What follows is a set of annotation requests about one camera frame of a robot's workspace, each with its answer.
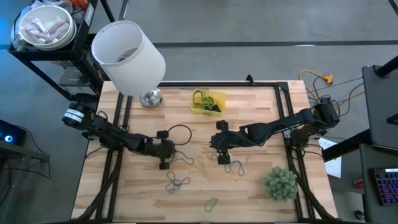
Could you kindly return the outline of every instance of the silver lamp base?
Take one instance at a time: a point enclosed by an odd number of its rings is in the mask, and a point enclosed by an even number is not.
[[[162,92],[160,92],[160,89],[155,88],[149,93],[140,95],[139,101],[141,102],[143,107],[155,108],[159,106],[162,102]]]

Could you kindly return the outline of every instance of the yellow container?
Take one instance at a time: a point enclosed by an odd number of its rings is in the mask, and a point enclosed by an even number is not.
[[[206,97],[212,97],[214,99],[214,105],[217,105],[221,112],[205,110],[203,105],[196,105],[198,103],[202,103],[202,95],[201,95],[201,93],[199,93],[197,91],[201,91],[202,93],[205,94]],[[191,110],[192,110],[192,112],[198,113],[198,114],[221,116],[221,115],[223,115],[224,110],[225,110],[225,100],[226,100],[225,93],[196,88],[192,92]]]

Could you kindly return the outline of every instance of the keyboard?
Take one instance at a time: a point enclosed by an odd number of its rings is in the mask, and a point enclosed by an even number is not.
[[[370,169],[369,171],[375,178],[375,190],[380,205],[398,205],[398,168]]]

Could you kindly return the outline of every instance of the yellow basket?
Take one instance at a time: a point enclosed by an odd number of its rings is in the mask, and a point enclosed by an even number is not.
[[[201,91],[207,97],[211,96],[216,101],[215,104],[218,105],[218,108],[221,110],[221,112],[205,110],[203,108],[203,106],[195,105],[193,103],[194,100],[195,100],[196,103],[201,102],[201,94],[197,93],[195,96],[193,95],[196,91]],[[221,116],[221,115],[223,115],[224,110],[225,110],[225,100],[226,100],[226,94],[225,93],[218,92],[218,91],[210,91],[210,90],[203,90],[203,89],[196,88],[192,92],[191,110],[192,110],[192,112],[198,113],[198,114],[205,114],[205,115],[212,115],[212,116]]]

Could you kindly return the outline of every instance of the white bowl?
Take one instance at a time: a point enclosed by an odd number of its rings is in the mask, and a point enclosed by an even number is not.
[[[29,19],[33,19],[33,18],[40,19],[40,21],[43,23],[43,25],[45,27],[50,27],[54,23],[54,21],[57,19],[57,17],[68,18],[67,22],[69,22],[69,29],[66,32],[66,34],[63,37],[61,37],[59,40],[57,40],[56,42],[48,43],[48,44],[37,44],[37,43],[35,43],[36,39],[34,37],[32,37],[31,35],[28,35],[24,31],[21,32],[22,39],[24,39],[26,42],[32,44],[35,47],[53,47],[54,45],[57,45],[60,41],[65,41],[65,39],[68,36],[70,37],[71,33],[73,35],[74,21],[68,11],[66,11],[63,8],[58,7],[58,6],[42,6],[42,7],[37,7],[35,9],[29,11],[21,19],[21,21],[19,23],[19,27],[20,28],[24,27],[29,22]]]
[[[75,23],[73,23],[73,33],[71,33],[71,35],[69,37],[67,37],[66,39],[64,39],[63,41],[57,41],[57,45],[55,46],[50,46],[50,47],[39,47],[36,46],[38,49],[40,50],[57,50],[60,49],[66,45],[68,45],[75,37],[76,37],[76,33],[77,33],[77,26]]]

